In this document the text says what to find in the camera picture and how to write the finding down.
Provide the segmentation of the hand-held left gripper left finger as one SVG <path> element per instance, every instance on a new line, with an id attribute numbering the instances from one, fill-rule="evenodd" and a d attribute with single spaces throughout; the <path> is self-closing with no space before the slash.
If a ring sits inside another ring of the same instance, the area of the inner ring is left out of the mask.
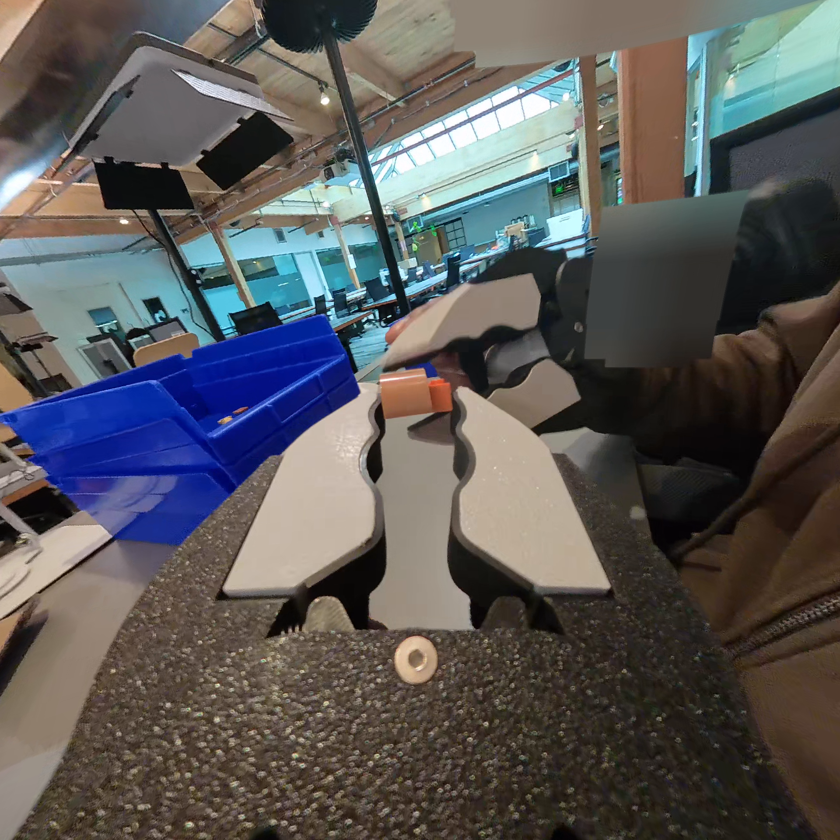
<path id="1" fill-rule="evenodd" d="M 361 392 L 287 448 L 224 582 L 228 598 L 293 595 L 382 540 L 381 406 L 380 393 Z"/>

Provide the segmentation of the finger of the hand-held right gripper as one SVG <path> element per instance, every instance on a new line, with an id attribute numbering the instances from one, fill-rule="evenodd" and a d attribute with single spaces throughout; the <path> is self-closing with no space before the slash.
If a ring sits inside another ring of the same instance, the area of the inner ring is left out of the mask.
<path id="1" fill-rule="evenodd" d="M 446 352 L 483 350 L 538 325 L 542 296 L 533 274 L 465 283 L 399 321 L 382 360 L 384 372 Z"/>
<path id="2" fill-rule="evenodd" d="M 574 378 L 551 359 L 541 359 L 515 377 L 513 384 L 495 387 L 489 404 L 533 430 L 581 400 Z"/>

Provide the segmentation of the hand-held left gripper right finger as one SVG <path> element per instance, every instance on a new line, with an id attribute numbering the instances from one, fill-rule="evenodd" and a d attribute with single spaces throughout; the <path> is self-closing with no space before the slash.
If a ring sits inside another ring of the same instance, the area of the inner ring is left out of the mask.
<path id="1" fill-rule="evenodd" d="M 450 534 L 504 582 L 537 596 L 605 595 L 611 584 L 549 447 L 530 428 L 460 387 Z"/>

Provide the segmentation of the small brown toy brick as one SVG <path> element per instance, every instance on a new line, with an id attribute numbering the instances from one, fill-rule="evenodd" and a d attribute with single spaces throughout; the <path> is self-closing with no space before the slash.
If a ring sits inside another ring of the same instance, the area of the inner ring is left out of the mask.
<path id="1" fill-rule="evenodd" d="M 386 421 L 453 410 L 452 386 L 439 376 L 429 376 L 424 368 L 383 374 L 379 387 Z"/>

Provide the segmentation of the stack of blue plastic bins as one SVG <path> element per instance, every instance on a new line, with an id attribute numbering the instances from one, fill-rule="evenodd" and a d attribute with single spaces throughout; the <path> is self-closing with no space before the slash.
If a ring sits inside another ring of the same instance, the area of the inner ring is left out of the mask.
<path id="1" fill-rule="evenodd" d="M 268 458 L 360 393 L 314 316 L 177 354 L 2 415 L 114 537 L 177 545 Z M 217 420 L 249 411 L 225 426 Z"/>

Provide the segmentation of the person's right forearm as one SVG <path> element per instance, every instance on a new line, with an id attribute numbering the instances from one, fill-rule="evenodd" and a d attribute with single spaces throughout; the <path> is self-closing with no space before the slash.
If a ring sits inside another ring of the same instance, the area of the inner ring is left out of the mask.
<path id="1" fill-rule="evenodd" d="M 568 420 L 629 436 L 661 460 L 682 458 L 745 475 L 791 403 L 801 374 L 790 336 L 765 316 L 741 334 L 718 335 L 710 358 L 685 366 L 608 369 L 588 360 L 572 374 L 580 399 Z"/>

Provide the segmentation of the person's right hand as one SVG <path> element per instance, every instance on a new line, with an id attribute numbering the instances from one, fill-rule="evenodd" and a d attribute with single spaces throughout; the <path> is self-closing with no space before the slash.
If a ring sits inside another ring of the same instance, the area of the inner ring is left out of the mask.
<path id="1" fill-rule="evenodd" d="M 449 384 L 452 393 L 464 388 L 484 395 L 489 388 L 486 356 L 487 352 L 482 350 L 447 351 L 435 355 L 430 363 L 437 376 Z"/>

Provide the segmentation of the black pole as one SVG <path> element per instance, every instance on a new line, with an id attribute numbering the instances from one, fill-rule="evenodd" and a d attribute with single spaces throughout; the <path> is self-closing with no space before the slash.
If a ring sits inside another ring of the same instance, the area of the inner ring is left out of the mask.
<path id="1" fill-rule="evenodd" d="M 350 135 L 355 160 L 374 223 L 397 307 L 404 317 L 410 302 L 400 276 L 389 235 L 382 201 L 371 168 L 369 151 L 364 141 L 361 121 L 354 105 L 350 84 L 340 54 L 340 44 L 357 38 L 371 23 L 376 1 L 265 1 L 261 18 L 268 36 L 281 48 L 297 54 L 324 51 L 339 94 L 344 121 Z"/>

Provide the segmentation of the wooden pillar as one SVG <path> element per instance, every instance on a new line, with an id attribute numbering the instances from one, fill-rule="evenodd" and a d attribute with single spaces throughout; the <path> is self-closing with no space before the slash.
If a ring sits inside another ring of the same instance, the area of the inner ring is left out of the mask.
<path id="1" fill-rule="evenodd" d="M 687 52 L 682 36 L 617 53 L 625 204 L 685 194 Z"/>

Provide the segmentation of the black tripod stand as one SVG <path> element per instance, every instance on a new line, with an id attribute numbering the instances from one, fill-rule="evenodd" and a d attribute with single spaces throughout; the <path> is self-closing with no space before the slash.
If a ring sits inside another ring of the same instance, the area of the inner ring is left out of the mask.
<path id="1" fill-rule="evenodd" d="M 187 307 L 191 316 L 197 316 L 196 324 L 200 326 L 214 342 L 225 341 L 224 332 L 220 327 L 213 311 L 210 309 L 203 291 L 198 283 L 195 271 L 189 266 L 180 246 L 176 243 L 171 229 L 163 219 L 161 213 L 155 209 L 146 211 L 150 224 L 154 228 L 154 237 L 160 243 L 174 273 L 183 287 Z"/>

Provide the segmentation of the black panel light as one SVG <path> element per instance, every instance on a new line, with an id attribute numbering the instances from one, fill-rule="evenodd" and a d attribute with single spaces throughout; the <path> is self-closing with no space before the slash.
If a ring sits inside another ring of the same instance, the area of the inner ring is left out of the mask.
<path id="1" fill-rule="evenodd" d="M 110 211 L 192 211 L 182 174 L 168 165 L 96 161 L 101 200 Z"/>
<path id="2" fill-rule="evenodd" d="M 199 156 L 196 167 L 220 189 L 241 182 L 294 142 L 293 137 L 263 112 L 240 119 L 237 128 Z"/>

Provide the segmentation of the white panel light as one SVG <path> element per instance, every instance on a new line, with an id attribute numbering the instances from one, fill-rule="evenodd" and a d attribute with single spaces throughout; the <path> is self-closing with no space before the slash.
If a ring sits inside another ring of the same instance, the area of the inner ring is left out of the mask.
<path id="1" fill-rule="evenodd" d="M 295 125 L 252 74 L 144 32 L 131 35 L 100 81 L 69 140 L 71 158 L 178 167 L 256 112 L 283 128 Z"/>

